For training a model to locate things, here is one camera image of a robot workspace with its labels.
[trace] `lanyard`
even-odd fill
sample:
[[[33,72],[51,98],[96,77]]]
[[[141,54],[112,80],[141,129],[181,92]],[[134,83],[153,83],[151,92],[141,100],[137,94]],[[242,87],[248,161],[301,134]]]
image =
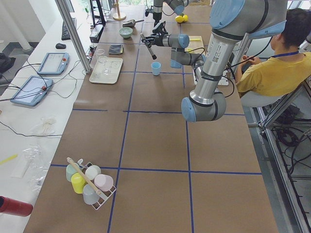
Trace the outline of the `lanyard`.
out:
[[[296,52],[289,52],[289,53],[281,53],[281,54],[274,55],[274,56],[271,56],[271,57],[284,57],[284,56],[295,55],[295,54],[298,54],[298,53],[299,53],[299,51],[296,51]]]

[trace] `black hair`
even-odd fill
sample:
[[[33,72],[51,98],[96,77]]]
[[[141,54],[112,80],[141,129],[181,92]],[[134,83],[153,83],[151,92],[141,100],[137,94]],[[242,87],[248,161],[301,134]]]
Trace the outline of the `black hair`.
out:
[[[284,44],[286,48],[290,46],[299,47],[311,32],[311,12],[295,8],[286,13]]]

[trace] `light blue cup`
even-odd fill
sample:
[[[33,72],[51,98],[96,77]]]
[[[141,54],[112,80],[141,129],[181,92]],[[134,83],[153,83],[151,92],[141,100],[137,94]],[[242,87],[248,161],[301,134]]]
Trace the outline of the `light blue cup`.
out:
[[[83,200],[88,205],[93,205],[99,200],[99,196],[89,184],[86,184],[83,188]]]
[[[73,166],[71,164],[69,164],[66,167],[66,179],[71,182],[71,177],[73,176],[73,174],[77,173],[76,169],[73,168]]]
[[[152,62],[151,69],[153,75],[159,75],[161,72],[161,63],[160,62]]]

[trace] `metal scoop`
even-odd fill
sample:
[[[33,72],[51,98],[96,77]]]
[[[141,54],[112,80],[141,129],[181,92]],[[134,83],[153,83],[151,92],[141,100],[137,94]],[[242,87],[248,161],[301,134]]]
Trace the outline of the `metal scoop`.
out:
[[[125,23],[122,24],[122,27],[130,27],[130,28],[133,28],[135,26],[136,23],[138,22],[143,22],[145,21],[144,19],[140,19],[140,20],[137,20],[135,21],[134,19],[131,19],[129,21],[126,21]]]

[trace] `robotic arm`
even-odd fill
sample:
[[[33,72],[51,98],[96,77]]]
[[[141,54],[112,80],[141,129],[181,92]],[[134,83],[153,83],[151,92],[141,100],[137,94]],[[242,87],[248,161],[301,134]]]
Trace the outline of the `robotic arm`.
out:
[[[250,39],[281,33],[285,28],[286,9],[287,0],[217,0],[214,3],[210,14],[212,36],[208,45],[208,56],[206,60],[203,56],[188,60],[188,65],[192,65],[199,78],[190,96],[183,98],[181,103],[182,114],[187,121],[210,121],[223,116],[226,102],[217,85],[235,44],[243,39],[245,33],[249,33]],[[154,44],[172,47],[173,59],[174,53],[180,52],[173,45],[178,41],[182,46],[180,41],[183,42],[181,38],[184,37],[186,36],[163,36],[162,45],[160,42]],[[183,58],[180,58],[184,55],[189,59],[189,54],[186,54],[178,54],[175,61],[182,60],[180,64],[186,65]]]
[[[163,2],[166,2],[177,15],[180,15],[191,1],[192,0],[154,0],[154,5],[151,6],[150,9],[146,9],[145,16],[147,17],[149,13],[153,14],[153,19],[155,20],[154,26],[156,26],[162,19]]]
[[[197,68],[203,65],[205,56],[197,53],[185,52],[185,48],[189,45],[189,36],[186,34],[168,34],[165,29],[165,21],[158,23],[152,30],[151,36],[145,37],[140,34],[141,41],[147,46],[153,59],[156,55],[153,53],[151,46],[157,45],[161,47],[171,47],[171,67],[181,68],[182,65],[193,66]]]
[[[309,34],[306,40],[299,46],[300,52],[311,52],[311,34]]]

